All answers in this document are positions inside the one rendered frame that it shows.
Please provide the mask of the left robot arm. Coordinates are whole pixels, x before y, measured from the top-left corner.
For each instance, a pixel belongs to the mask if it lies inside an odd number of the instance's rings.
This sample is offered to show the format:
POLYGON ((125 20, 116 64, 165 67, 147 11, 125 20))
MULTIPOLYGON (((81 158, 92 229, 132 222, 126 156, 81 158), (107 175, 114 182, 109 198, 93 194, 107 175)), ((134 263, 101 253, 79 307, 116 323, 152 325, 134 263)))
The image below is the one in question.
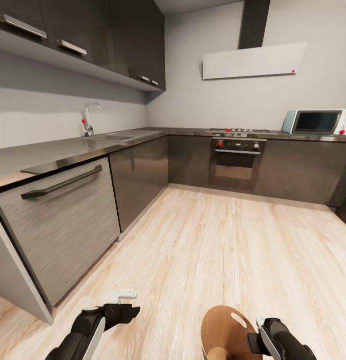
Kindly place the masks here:
POLYGON ((46 360, 91 360, 104 331, 117 324, 128 324, 141 307, 122 303, 121 299, 135 299, 132 288, 114 288, 110 303, 87 307, 75 319, 71 333, 54 348, 46 360))

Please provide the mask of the trash can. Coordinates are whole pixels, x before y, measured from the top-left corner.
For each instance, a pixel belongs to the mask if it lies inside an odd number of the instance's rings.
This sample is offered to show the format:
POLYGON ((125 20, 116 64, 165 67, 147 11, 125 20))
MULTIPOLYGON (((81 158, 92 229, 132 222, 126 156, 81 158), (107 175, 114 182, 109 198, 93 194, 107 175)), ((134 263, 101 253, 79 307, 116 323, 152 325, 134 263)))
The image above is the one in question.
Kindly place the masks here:
POLYGON ((204 315, 200 338, 204 360, 263 360, 250 350, 248 333, 257 333, 248 318, 228 305, 215 305, 204 315), (231 314, 246 322, 244 327, 231 314))

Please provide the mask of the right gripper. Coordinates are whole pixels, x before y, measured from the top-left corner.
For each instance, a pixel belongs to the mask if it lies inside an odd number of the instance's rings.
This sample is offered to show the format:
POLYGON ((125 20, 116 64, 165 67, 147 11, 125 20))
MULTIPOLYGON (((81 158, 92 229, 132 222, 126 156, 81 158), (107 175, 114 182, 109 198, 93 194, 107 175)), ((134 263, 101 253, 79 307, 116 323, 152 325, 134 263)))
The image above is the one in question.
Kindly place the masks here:
POLYGON ((253 354, 261 354, 271 357, 266 345, 263 343, 260 333, 248 333, 250 350, 253 354))

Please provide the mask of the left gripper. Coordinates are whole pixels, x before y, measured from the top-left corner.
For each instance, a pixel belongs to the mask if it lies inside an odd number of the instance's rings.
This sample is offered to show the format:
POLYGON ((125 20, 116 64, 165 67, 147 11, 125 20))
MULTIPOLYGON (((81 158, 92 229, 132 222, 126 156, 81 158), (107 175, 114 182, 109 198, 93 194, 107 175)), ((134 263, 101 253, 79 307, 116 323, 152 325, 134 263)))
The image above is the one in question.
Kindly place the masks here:
POLYGON ((117 324, 130 323, 133 317, 136 317, 141 309, 140 306, 133 307, 131 303, 122 303, 122 301, 120 304, 106 303, 103 306, 111 308, 114 313, 114 320, 113 320, 113 324, 111 325, 111 328, 117 324))

